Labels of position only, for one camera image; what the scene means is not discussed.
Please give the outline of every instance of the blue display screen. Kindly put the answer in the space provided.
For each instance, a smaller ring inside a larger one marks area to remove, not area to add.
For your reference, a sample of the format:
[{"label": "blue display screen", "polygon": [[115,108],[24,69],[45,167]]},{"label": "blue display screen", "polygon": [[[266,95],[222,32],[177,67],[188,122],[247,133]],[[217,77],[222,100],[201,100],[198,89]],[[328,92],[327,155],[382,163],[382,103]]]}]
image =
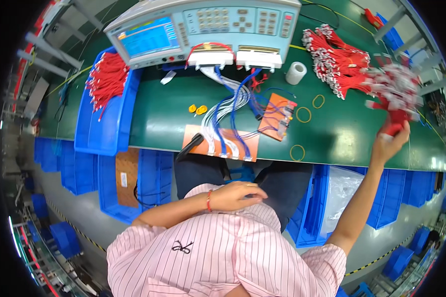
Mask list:
[{"label": "blue display screen", "polygon": [[131,58],[180,47],[170,17],[138,25],[116,37]]}]

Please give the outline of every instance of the pink striped shirt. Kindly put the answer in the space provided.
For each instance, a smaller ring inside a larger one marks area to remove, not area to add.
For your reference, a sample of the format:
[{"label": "pink striped shirt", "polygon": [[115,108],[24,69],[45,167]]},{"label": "pink striped shirt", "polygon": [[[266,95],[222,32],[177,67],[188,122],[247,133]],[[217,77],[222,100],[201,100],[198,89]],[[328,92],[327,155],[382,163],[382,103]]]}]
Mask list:
[{"label": "pink striped shirt", "polygon": [[[220,186],[202,184],[186,197]],[[200,212],[172,228],[132,226],[107,250],[115,297],[224,296],[239,284],[251,296],[335,296],[346,256],[332,244],[299,256],[263,203]]]}]

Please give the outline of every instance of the white connector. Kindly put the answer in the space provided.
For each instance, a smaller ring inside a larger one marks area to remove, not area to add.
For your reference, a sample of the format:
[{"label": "white connector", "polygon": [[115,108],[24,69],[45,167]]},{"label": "white connector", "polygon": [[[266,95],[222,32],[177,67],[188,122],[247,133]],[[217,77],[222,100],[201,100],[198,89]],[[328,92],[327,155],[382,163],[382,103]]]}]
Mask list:
[{"label": "white connector", "polygon": [[274,73],[275,68],[281,68],[282,59],[277,53],[262,53],[240,50],[236,53],[236,64],[244,66],[246,71],[253,67],[269,69]]},{"label": "white connector", "polygon": [[233,65],[234,56],[230,51],[201,51],[193,52],[188,57],[188,64],[195,66],[195,70],[202,66],[220,65],[223,69],[225,65]]}]

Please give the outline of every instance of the concrete floor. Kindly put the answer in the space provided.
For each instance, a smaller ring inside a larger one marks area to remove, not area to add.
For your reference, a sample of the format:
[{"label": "concrete floor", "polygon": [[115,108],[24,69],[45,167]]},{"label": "concrete floor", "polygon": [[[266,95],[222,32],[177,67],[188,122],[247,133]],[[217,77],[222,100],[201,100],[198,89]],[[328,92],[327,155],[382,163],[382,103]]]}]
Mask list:
[{"label": "concrete floor", "polygon": [[[28,138],[26,142],[29,144],[29,148],[27,149],[29,151],[28,155],[30,156],[29,160],[33,160],[33,138],[32,136],[25,137]],[[229,165],[230,168],[238,166],[237,163],[231,163]],[[255,172],[257,173],[266,165],[262,164],[257,166]],[[29,168],[34,170],[35,183],[38,185],[39,191],[42,191],[70,222],[102,247],[107,248],[116,236],[127,227],[126,224],[101,212],[97,192],[74,196],[61,186],[60,173],[44,173],[40,166],[34,164],[33,161],[29,164]],[[173,180],[172,183],[172,200],[175,200],[175,181]],[[436,221],[445,194],[446,183],[445,188],[440,194],[434,195],[433,199],[427,202],[422,208],[402,204],[398,219],[395,223],[379,230],[365,225],[362,234],[347,259],[346,271],[351,272],[356,270],[384,255],[400,242],[404,241],[421,224],[427,226],[432,225]],[[52,222],[62,221],[62,218],[52,207],[49,207],[49,211],[52,213]],[[294,242],[287,232],[284,232],[283,236],[294,246]],[[92,265],[89,269],[95,272],[93,273],[93,277],[102,285],[106,285],[106,254],[84,237],[78,235],[78,238],[87,261]],[[296,250],[301,254],[308,250],[308,248]],[[378,274],[388,258],[385,257],[375,264],[351,276],[345,277],[342,282],[343,288],[347,292],[350,292],[361,281],[365,281],[366,278],[371,278],[373,275]]]}]

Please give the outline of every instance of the plastic bag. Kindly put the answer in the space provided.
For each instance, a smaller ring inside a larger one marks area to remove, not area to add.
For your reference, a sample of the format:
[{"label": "plastic bag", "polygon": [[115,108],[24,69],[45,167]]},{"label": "plastic bag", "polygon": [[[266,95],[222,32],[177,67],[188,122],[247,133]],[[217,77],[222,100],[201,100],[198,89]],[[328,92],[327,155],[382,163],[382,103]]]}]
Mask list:
[{"label": "plastic bag", "polygon": [[353,194],[360,186],[365,176],[350,170],[331,166],[329,169],[329,186],[324,218],[321,226],[321,236],[333,232],[339,222],[340,215],[349,204]]}]

